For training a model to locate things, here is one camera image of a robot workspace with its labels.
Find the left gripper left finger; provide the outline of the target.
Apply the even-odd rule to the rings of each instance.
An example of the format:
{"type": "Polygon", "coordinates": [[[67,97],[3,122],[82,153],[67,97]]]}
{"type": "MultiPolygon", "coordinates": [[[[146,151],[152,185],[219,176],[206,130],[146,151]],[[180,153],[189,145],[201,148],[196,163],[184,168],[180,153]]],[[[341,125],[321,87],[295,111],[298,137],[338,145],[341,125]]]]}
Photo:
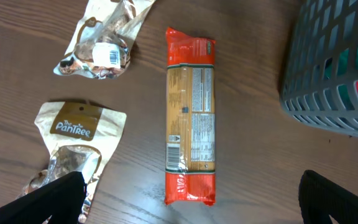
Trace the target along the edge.
{"type": "Polygon", "coordinates": [[[0,208],[0,224],[76,224],[86,197],[81,172],[71,172],[0,208]]]}

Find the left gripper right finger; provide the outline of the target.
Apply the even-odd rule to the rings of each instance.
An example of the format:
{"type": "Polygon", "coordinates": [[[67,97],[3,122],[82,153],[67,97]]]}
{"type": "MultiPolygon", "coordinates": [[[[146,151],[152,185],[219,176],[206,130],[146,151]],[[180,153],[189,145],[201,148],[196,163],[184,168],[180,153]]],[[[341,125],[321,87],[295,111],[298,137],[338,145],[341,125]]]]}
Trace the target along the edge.
{"type": "Polygon", "coordinates": [[[301,177],[298,201],[304,224],[358,223],[358,196],[313,170],[301,177]]]}

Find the grey plastic basket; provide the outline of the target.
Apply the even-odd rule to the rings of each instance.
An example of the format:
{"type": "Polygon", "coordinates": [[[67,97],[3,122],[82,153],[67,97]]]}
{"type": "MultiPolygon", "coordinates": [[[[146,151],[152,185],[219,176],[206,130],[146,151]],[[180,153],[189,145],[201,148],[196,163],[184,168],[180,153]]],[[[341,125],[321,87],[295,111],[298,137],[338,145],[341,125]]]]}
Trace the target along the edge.
{"type": "Polygon", "coordinates": [[[280,90],[283,110],[307,126],[358,137],[358,0],[306,0],[292,35],[280,90]],[[339,55],[349,49],[347,72],[337,76],[339,55]],[[332,58],[329,80],[324,79],[332,58]],[[347,87],[353,110],[347,110],[338,86],[347,87]]]}

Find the orange biscuit packet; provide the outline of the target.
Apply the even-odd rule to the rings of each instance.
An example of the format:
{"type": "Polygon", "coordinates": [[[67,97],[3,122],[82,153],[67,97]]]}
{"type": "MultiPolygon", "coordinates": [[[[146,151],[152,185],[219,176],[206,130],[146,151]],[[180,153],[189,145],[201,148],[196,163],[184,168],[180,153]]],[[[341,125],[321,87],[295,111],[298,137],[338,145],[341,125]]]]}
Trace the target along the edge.
{"type": "Polygon", "coordinates": [[[215,41],[169,27],[165,203],[216,202],[215,41]]]}

